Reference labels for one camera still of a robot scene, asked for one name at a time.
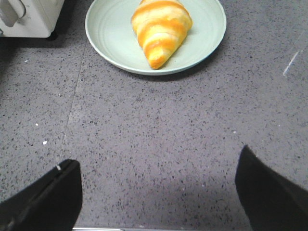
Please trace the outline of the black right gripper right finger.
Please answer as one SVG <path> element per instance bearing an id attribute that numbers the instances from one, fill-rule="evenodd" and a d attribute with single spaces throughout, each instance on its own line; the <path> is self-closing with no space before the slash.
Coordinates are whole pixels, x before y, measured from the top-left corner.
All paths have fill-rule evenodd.
<path id="1" fill-rule="evenodd" d="M 306 231 L 308 192 L 278 174 L 246 145 L 235 175 L 239 200 L 255 231 Z"/>

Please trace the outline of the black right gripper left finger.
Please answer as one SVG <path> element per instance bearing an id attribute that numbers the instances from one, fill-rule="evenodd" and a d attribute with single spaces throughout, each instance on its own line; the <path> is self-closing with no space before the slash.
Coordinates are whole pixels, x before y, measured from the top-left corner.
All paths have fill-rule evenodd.
<path id="1" fill-rule="evenodd" d="M 82 202 L 80 163 L 67 159 L 0 204 L 0 229 L 71 231 Z"/>

